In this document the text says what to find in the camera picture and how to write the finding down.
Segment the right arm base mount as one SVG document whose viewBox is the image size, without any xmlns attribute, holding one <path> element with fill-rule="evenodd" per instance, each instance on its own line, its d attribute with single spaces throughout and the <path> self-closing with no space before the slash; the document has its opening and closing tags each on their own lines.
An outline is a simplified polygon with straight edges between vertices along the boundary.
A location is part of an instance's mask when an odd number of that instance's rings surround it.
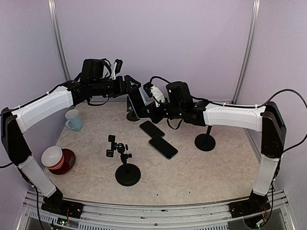
<svg viewBox="0 0 307 230">
<path fill-rule="evenodd" d="M 252 203 L 249 200 L 232 202 L 228 206 L 232 218 L 238 218 L 255 213 L 260 213 L 271 208 L 271 205 L 268 201 L 265 201 L 262 204 L 258 204 Z"/>
</svg>

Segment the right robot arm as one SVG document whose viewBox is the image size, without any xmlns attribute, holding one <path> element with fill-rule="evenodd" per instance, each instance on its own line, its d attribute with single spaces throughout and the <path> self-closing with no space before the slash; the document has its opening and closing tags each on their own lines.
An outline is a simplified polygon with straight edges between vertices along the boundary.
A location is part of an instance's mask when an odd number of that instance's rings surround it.
<svg viewBox="0 0 307 230">
<path fill-rule="evenodd" d="M 208 132 L 212 126 L 218 125 L 251 129 L 262 134 L 260 169 L 245 202 L 248 212 L 257 212 L 264 205 L 284 151 L 286 127 L 276 103 L 254 106 L 214 103 L 193 97 L 188 85 L 182 81 L 167 83 L 168 98 L 151 82 L 143 89 L 154 99 L 145 108 L 153 123 L 157 124 L 164 118 L 180 119 L 187 124 L 207 126 Z"/>
</svg>

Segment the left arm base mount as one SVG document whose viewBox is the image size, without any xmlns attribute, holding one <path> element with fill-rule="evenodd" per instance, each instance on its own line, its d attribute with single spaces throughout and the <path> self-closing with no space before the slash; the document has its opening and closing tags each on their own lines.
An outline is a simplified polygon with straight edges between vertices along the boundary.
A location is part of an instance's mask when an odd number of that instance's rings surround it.
<svg viewBox="0 0 307 230">
<path fill-rule="evenodd" d="M 69 218 L 80 219 L 83 210 L 83 204 L 62 199 L 60 201 L 44 201 L 41 208 L 42 210 L 48 211 L 50 213 L 66 216 Z"/>
</svg>

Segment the plate phone stand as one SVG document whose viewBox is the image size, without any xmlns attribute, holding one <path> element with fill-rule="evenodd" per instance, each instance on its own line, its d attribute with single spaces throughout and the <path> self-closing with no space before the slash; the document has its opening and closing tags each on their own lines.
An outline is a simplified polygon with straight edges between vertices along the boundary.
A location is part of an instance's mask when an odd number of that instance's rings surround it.
<svg viewBox="0 0 307 230">
<path fill-rule="evenodd" d="M 139 121 L 139 114 L 140 110 L 142 108 L 142 103 L 138 99 L 131 99 L 129 96 L 127 96 L 127 115 L 126 118 L 129 121 L 136 122 Z"/>
</svg>

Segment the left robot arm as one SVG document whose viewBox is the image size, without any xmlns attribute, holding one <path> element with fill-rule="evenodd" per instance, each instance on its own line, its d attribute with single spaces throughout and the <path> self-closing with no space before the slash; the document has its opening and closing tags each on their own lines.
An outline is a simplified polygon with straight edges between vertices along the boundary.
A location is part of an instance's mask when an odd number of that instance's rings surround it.
<svg viewBox="0 0 307 230">
<path fill-rule="evenodd" d="M 13 109 L 4 108 L 1 117 L 1 141 L 21 175 L 44 196 L 44 202 L 57 213 L 67 209 L 62 192 L 45 175 L 24 139 L 24 133 L 45 118 L 93 97 L 116 98 L 129 95 L 141 83 L 129 75 L 120 76 L 122 60 L 85 59 L 82 71 L 74 80 L 54 87 L 44 95 Z"/>
</svg>

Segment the blue case phone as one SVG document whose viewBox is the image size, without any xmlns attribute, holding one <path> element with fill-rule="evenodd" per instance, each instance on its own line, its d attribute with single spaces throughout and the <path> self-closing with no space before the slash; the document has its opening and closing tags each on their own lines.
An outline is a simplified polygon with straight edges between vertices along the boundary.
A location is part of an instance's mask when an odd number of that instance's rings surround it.
<svg viewBox="0 0 307 230">
<path fill-rule="evenodd" d="M 149 113 L 146 109 L 147 102 L 141 91 L 141 88 L 138 88 L 129 94 L 129 100 L 131 102 L 132 108 L 136 116 L 141 118 L 148 118 Z"/>
</svg>

